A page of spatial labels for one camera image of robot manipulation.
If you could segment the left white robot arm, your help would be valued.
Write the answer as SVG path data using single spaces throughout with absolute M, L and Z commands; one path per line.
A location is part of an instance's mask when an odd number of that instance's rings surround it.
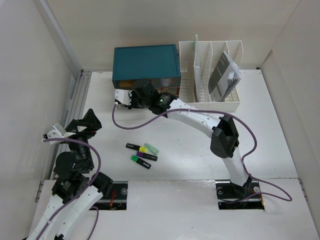
M 98 151 L 88 143 L 101 128 L 101 122 L 90 108 L 82 119 L 73 119 L 67 127 L 56 123 L 43 135 L 44 143 L 67 144 L 69 150 L 61 152 L 55 160 L 53 173 L 57 179 L 29 240 L 70 239 L 91 207 L 111 195 L 113 180 L 100 172 L 100 155 L 96 156 L 99 165 L 94 166 L 92 153 L 98 154 Z M 91 178 L 87 177 L 93 169 L 97 172 Z

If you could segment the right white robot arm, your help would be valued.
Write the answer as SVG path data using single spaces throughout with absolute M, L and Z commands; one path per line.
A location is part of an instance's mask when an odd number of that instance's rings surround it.
M 232 193 L 244 198 L 250 191 L 252 179 L 246 173 L 238 149 L 239 133 L 231 116 L 216 117 L 197 111 L 170 93 L 159 93 L 149 80 L 133 83 L 133 90 L 144 108 L 153 114 L 179 121 L 210 138 L 211 152 L 221 158 L 228 170 Z

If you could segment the purple cap black highlighter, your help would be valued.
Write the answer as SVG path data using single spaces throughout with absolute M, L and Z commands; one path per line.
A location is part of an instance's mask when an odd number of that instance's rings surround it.
M 154 162 L 156 162 L 158 160 L 158 157 L 156 155 L 152 155 L 152 154 L 148 154 L 148 153 L 140 152 L 140 151 L 138 151 L 136 153 L 136 156 L 141 159 L 150 160 L 150 161 L 154 161 Z

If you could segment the grey Canon setup guide booklet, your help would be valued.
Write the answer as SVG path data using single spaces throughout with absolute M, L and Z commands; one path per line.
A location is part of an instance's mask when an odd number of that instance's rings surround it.
M 223 102 L 240 82 L 239 66 L 223 51 L 208 81 L 211 102 Z

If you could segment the clear jar of paper clips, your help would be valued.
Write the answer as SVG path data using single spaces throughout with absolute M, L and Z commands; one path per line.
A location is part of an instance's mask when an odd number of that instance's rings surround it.
M 160 84 L 163 87 L 169 87 L 172 84 L 172 78 L 161 78 L 160 79 Z

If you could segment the green cap black highlighter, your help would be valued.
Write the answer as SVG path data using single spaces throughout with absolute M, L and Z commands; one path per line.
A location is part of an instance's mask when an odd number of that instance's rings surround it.
M 139 158 L 138 156 L 136 156 L 136 155 L 132 155 L 131 157 L 130 157 L 130 159 L 133 161 L 133 162 L 135 162 L 135 163 L 137 163 L 138 165 L 140 165 L 140 166 L 142 166 L 142 167 L 144 167 L 144 168 L 146 168 L 146 169 L 150 169 L 151 168 L 151 164 L 149 164 L 148 162 L 146 162 L 146 161 L 144 161 L 144 160 L 142 160 L 141 158 Z

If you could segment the clear mesh document pouch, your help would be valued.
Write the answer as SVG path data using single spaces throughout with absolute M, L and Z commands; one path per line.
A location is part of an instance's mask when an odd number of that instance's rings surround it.
M 193 73 L 194 73 L 194 90 L 195 90 L 195 99 L 197 102 L 202 101 L 202 81 L 201 81 L 201 67 L 200 67 L 200 58 L 199 58 L 199 49 L 198 49 L 198 35 L 195 35 L 195 40 L 193 44 L 194 49 L 194 61 L 193 61 Z

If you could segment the teal desktop drawer cabinet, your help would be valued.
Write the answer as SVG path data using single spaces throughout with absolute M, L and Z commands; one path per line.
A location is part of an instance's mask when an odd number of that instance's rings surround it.
M 164 87 L 161 78 L 172 78 Z M 179 96 L 180 62 L 175 44 L 116 47 L 113 54 L 112 84 L 114 89 L 133 90 L 138 80 L 149 80 L 159 93 Z M 120 104 L 119 109 L 128 109 Z

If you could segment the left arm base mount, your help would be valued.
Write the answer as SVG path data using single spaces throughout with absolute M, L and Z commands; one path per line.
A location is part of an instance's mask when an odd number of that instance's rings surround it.
M 127 209 L 128 182 L 115 181 L 111 193 L 93 204 L 99 210 L 124 211 Z

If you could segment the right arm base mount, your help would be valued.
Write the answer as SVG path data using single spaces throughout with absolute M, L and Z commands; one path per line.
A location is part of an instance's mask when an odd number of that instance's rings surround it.
M 215 182 L 219 210 L 264 210 L 258 181 L 249 180 L 240 187 L 229 180 Z

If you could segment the yellow cap black highlighter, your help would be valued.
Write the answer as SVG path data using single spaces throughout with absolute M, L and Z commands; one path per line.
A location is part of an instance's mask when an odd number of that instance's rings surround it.
M 128 149 L 131 149 L 131 150 L 141 152 L 141 153 L 146 153 L 148 151 L 146 147 L 132 144 L 132 143 L 127 143 L 125 147 Z

